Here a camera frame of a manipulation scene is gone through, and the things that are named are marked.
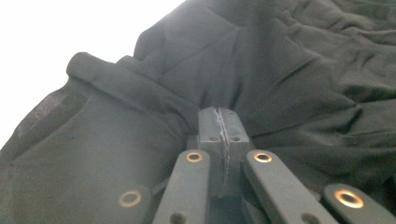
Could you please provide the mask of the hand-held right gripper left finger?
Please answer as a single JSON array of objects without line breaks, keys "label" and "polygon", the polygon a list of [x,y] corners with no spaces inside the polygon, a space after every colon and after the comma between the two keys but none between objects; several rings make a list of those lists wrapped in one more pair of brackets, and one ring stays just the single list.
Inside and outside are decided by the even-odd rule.
[{"label": "hand-held right gripper left finger", "polygon": [[226,195],[227,143],[221,110],[209,107],[198,113],[198,146],[210,156],[210,195]]}]

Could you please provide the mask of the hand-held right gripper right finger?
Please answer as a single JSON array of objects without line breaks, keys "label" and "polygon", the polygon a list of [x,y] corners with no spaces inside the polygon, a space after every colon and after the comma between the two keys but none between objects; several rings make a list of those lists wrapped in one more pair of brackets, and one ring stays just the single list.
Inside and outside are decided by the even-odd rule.
[{"label": "hand-held right gripper right finger", "polygon": [[250,139],[238,115],[226,108],[219,109],[220,136],[223,140],[223,178],[221,196],[240,194],[240,163],[249,152]]}]

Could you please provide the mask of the black shorts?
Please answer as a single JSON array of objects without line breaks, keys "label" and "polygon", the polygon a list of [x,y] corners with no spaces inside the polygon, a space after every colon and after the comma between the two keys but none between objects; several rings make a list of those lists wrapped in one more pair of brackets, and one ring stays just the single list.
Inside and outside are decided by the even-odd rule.
[{"label": "black shorts", "polygon": [[186,0],[109,63],[86,52],[0,149],[0,224],[149,224],[208,107],[314,192],[396,215],[396,1]]}]

